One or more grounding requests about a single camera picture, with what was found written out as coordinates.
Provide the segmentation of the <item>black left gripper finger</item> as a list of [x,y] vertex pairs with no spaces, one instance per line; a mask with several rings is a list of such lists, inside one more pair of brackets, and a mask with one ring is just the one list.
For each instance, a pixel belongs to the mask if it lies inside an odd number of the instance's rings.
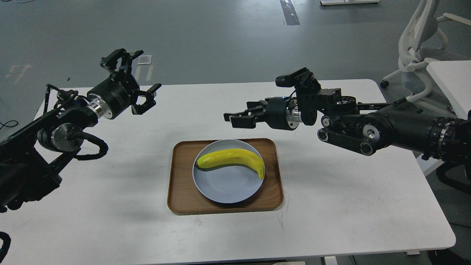
[[[140,89],[131,89],[131,97],[135,97],[135,100],[131,102],[131,111],[134,115],[142,115],[146,111],[150,110],[152,107],[156,106],[155,96],[157,90],[162,86],[161,83],[156,83],[151,86],[147,91],[142,91]],[[146,100],[143,104],[137,104],[137,97],[144,97]]]
[[143,55],[143,50],[127,52],[125,49],[117,49],[107,57],[102,57],[100,66],[106,69],[113,78],[121,77],[126,80],[132,72],[132,62]]

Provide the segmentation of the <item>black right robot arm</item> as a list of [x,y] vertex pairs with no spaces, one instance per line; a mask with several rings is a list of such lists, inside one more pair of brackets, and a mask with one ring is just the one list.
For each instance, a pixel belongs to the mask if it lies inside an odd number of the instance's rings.
[[277,77],[275,83],[293,87],[295,96],[248,101],[245,111],[225,113],[225,121],[234,128],[255,128],[256,123],[265,122],[273,129],[292,131],[300,123],[314,125],[321,112],[320,141],[365,156],[392,145],[421,153],[423,160],[441,160],[438,179],[470,194],[470,184],[446,176],[447,171],[464,165],[470,178],[470,119],[422,115],[407,99],[391,104],[358,103],[355,97],[343,96],[339,88],[323,89],[306,67]]

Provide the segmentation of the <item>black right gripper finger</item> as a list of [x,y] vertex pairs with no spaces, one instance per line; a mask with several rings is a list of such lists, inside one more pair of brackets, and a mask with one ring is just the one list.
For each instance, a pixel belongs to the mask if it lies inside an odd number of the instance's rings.
[[[266,118],[266,106],[268,105],[267,101],[247,101],[247,109],[241,113],[264,113]],[[229,122],[229,114],[233,113],[224,113],[224,120]]]
[[233,128],[252,129],[257,123],[266,122],[264,113],[233,113],[229,114],[229,122]]

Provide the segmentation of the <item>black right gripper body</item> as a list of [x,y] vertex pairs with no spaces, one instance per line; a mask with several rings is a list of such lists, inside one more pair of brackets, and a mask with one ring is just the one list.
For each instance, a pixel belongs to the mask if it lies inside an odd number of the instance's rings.
[[296,98],[272,97],[266,98],[265,123],[273,129],[295,130],[299,120],[294,116],[297,107]]

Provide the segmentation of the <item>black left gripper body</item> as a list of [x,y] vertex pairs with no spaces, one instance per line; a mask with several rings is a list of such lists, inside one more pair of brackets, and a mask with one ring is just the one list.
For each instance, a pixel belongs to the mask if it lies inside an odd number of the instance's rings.
[[90,101],[88,108],[94,111],[98,118],[115,119],[136,103],[139,90],[140,86],[133,78],[129,81],[108,77],[87,92],[87,99]]

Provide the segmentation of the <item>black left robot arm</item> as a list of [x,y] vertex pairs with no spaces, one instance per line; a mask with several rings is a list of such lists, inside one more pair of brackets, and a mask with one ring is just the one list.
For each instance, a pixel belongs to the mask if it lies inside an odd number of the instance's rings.
[[85,131],[100,118],[115,119],[128,108],[142,115],[156,105],[161,84],[143,91],[132,75],[133,60],[143,54],[117,49],[103,57],[100,66],[109,76],[86,95],[46,85],[42,116],[1,141],[1,213],[52,193],[62,182],[60,172],[72,160],[105,156],[106,142]]

